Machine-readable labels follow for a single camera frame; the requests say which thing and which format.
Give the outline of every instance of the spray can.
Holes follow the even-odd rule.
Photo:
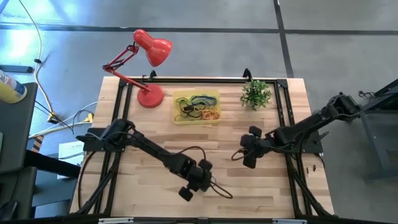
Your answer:
[[[6,103],[17,103],[25,98],[26,93],[27,89],[24,85],[0,70],[0,100]]]

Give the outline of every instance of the gray floor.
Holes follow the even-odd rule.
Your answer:
[[[272,0],[213,1],[61,1],[26,2],[40,24],[115,27],[213,27],[276,29]],[[280,0],[286,29],[398,30],[395,0]],[[30,22],[18,1],[11,0],[0,14],[0,22]],[[42,31],[43,58],[40,81],[54,110],[67,118],[96,101],[102,64],[127,44],[130,32]],[[170,39],[170,58],[156,68],[158,75],[204,75],[240,77],[248,67],[256,77],[286,77],[279,34],[152,33]],[[38,49],[33,30],[0,30],[1,63],[34,65]],[[358,103],[358,90],[375,91],[398,75],[398,35],[288,35],[294,76],[304,78],[312,110],[343,91]],[[139,54],[121,71],[148,75],[152,70]],[[32,75],[12,74],[20,82]],[[37,100],[44,102],[38,93]],[[31,133],[49,126],[46,115],[35,111]],[[80,126],[76,134],[83,134]],[[345,218],[398,222],[398,180],[365,182],[363,176],[377,170],[375,154],[368,146],[359,121],[335,122],[321,131],[326,175],[337,215]],[[74,141],[69,130],[45,137],[43,154],[58,151],[58,144]],[[38,209],[38,216],[59,211]]]

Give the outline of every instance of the lamp shade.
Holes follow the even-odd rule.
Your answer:
[[[148,61],[153,67],[163,63],[172,51],[173,43],[171,41],[152,38],[142,29],[134,31],[132,37],[146,51]]]

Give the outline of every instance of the wooden table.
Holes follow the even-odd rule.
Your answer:
[[[307,93],[301,78],[287,79],[290,99],[296,122],[310,115]],[[93,127],[104,128],[111,123],[119,78],[104,77]],[[164,91],[162,104],[154,109],[143,108],[137,101],[138,88],[133,88],[128,119],[138,131],[166,150],[177,152],[188,146],[201,146],[217,183],[230,191],[234,199],[226,199],[209,189],[198,191],[190,202],[178,195],[187,181],[171,174],[160,161],[140,149],[127,147],[119,167],[112,216],[127,217],[212,217],[212,218],[291,218],[294,216],[289,181],[284,156],[268,153],[257,160],[255,169],[248,169],[242,161],[231,161],[239,149],[239,141],[255,125],[263,133],[279,127],[275,98],[267,108],[252,111],[243,108],[239,97],[242,84],[229,83],[161,83]],[[173,122],[173,91],[194,89],[220,91],[221,121],[218,124],[177,126]],[[121,100],[122,115],[126,90]],[[198,150],[187,151],[188,156],[199,161],[203,155]],[[82,180],[84,203],[98,185],[104,154],[96,153],[87,165]],[[307,184],[325,209],[333,213],[328,184],[322,163],[314,155],[303,155]],[[302,194],[298,193],[300,208],[304,211]],[[71,212],[77,211],[77,189]],[[102,209],[106,200],[102,200]]]

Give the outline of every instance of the potted plant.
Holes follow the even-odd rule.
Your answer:
[[[261,106],[266,107],[272,95],[268,85],[259,80],[251,80],[250,85],[243,86],[242,91],[242,106],[250,106],[252,110],[257,110]]]

